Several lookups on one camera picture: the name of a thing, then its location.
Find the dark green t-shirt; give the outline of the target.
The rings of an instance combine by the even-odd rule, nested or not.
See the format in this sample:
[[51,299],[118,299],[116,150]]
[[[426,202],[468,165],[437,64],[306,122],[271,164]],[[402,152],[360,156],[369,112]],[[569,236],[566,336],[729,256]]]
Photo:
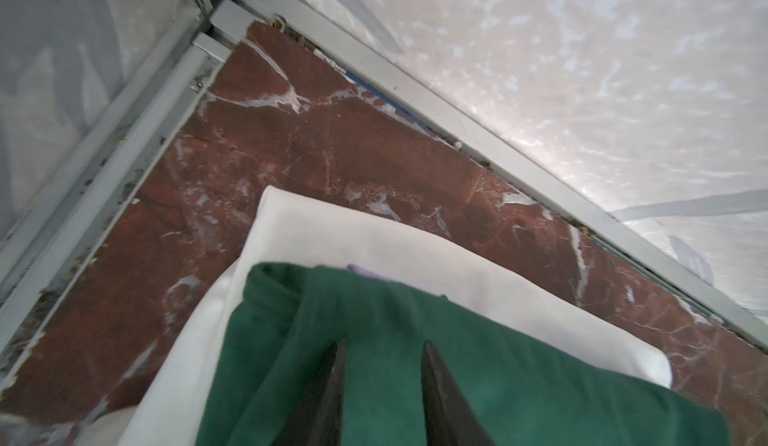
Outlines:
[[233,311],[196,441],[268,445],[336,343],[341,442],[423,445],[425,343],[497,445],[727,445],[725,418],[593,367],[449,300],[329,267],[260,263]]

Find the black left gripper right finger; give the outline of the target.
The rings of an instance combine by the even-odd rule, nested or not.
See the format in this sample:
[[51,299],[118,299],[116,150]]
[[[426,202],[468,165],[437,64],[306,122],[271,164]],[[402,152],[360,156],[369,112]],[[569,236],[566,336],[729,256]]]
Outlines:
[[421,390],[428,445],[493,445],[437,347],[421,353]]

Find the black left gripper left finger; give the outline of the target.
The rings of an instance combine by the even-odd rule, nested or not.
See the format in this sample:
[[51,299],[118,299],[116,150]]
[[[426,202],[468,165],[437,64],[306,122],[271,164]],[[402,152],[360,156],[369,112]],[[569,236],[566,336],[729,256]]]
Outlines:
[[346,345],[332,344],[272,445],[340,445],[346,374]]

